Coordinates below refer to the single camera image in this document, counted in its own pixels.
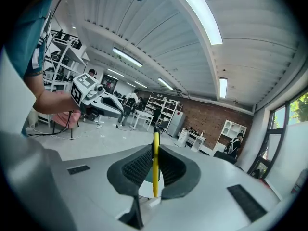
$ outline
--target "yellow rod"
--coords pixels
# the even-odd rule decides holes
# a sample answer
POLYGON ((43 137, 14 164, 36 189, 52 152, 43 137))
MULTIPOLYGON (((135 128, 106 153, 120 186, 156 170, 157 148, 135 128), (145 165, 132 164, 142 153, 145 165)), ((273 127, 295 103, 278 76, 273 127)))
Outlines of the yellow rod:
POLYGON ((154 160, 153 160, 153 195, 158 197, 158 147, 159 133, 154 133, 154 160))

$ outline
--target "floor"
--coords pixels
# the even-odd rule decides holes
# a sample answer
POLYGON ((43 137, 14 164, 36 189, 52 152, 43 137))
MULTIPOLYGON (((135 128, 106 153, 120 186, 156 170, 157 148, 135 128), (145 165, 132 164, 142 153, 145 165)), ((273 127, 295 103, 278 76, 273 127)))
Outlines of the floor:
MULTIPOLYGON (((128 118, 125 127, 120 129, 130 130, 129 127, 132 116, 128 118)), ((101 128, 96 128, 97 123, 79 120, 80 127, 73 129, 73 138, 70 140, 71 131, 68 130, 58 135, 60 138, 52 136, 36 137, 44 148, 53 149, 59 152, 62 160, 74 160, 87 157, 101 156, 110 153, 116 153, 140 145, 147 145, 153 141, 153 126, 146 131, 143 120, 138 122, 135 130, 121 131, 116 128, 117 119, 101 117, 101 128)), ((60 131, 62 127, 56 126, 55 132, 60 131)), ((52 133, 52 126, 48 128, 46 124, 39 123, 35 130, 43 133, 52 133)), ((178 138, 173 138, 165 133, 161 135, 161 144, 173 145, 178 138)))

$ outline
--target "fluorescent light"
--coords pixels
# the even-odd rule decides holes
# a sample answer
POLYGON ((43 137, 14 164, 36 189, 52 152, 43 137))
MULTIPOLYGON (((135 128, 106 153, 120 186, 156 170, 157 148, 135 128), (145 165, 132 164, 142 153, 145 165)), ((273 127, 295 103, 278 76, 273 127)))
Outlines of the fluorescent light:
MULTIPOLYGON (((129 84, 128 82, 126 82, 126 84, 129 84)), ((135 87, 136 88, 136 86, 134 86, 134 85, 132 85, 132 84, 129 84, 130 86, 132 86, 132 87, 135 87)))
POLYGON ((219 83, 220 83, 220 97, 226 98, 228 79, 219 78, 219 83))
POLYGON ((135 81, 135 83, 136 84, 138 84, 138 85, 141 85, 142 87, 144 87, 144 88, 147 88, 146 86, 144 86, 144 85, 142 85, 142 84, 140 84, 139 82, 137 82, 137 81, 135 81))
MULTIPOLYGON (((108 75, 108 76, 110 76, 111 78, 117 79, 116 77, 113 77, 113 76, 111 76, 111 75, 108 75)), ((119 80, 119 79, 117 79, 117 80, 119 80)))
POLYGON ((222 44, 222 38, 215 18, 205 0, 186 0, 206 31, 211 45, 222 44))
POLYGON ((169 86, 162 78, 158 78, 160 82, 162 82, 166 87, 168 87, 170 90, 174 90, 171 86, 169 86))
POLYGON ((111 70, 110 68, 108 68, 108 70, 109 70, 109 71, 111 71, 111 72, 113 72, 113 73, 115 73, 115 74, 117 74, 117 75, 120 75, 121 77, 124 77, 124 75, 122 75, 122 74, 119 74, 118 72, 116 72, 116 71, 113 71, 113 70, 111 70))
POLYGON ((140 62, 138 62, 136 59, 132 58, 131 56, 127 55, 126 53, 124 53, 123 51, 120 51, 119 49, 117 49, 116 47, 114 47, 112 49, 113 52, 115 52, 116 54, 123 56, 125 59, 131 61, 132 63, 134 63, 135 65, 137 65, 138 67, 142 67, 142 64, 140 62))

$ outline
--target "gray appliance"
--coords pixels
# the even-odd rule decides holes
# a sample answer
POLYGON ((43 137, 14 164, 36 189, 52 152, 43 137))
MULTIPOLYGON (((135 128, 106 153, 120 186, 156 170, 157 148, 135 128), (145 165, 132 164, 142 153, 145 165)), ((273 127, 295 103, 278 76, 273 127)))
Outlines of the gray appliance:
POLYGON ((182 128, 186 115, 182 111, 176 111, 171 119, 167 134, 176 137, 182 128))

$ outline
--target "red brick wall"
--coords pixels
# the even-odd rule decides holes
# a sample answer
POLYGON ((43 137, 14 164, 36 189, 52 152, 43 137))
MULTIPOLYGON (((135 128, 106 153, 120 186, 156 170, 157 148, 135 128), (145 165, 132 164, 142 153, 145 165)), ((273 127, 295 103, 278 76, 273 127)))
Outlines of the red brick wall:
MULTIPOLYGON (((138 96, 144 97, 146 99, 149 98, 150 95, 154 97, 157 96, 156 93, 152 94, 151 92, 145 91, 138 93, 138 96)), ((220 133, 226 120, 230 120, 247 127, 245 138, 248 137, 253 120, 253 116, 251 115, 210 103, 203 103, 195 100, 168 95, 163 96, 181 102, 183 105, 182 111, 186 114, 183 127, 192 127, 200 133, 203 131, 203 136, 206 138, 205 146, 212 150, 214 149, 216 142, 219 139, 220 133)), ((242 148, 244 147, 245 138, 242 142, 242 148)))

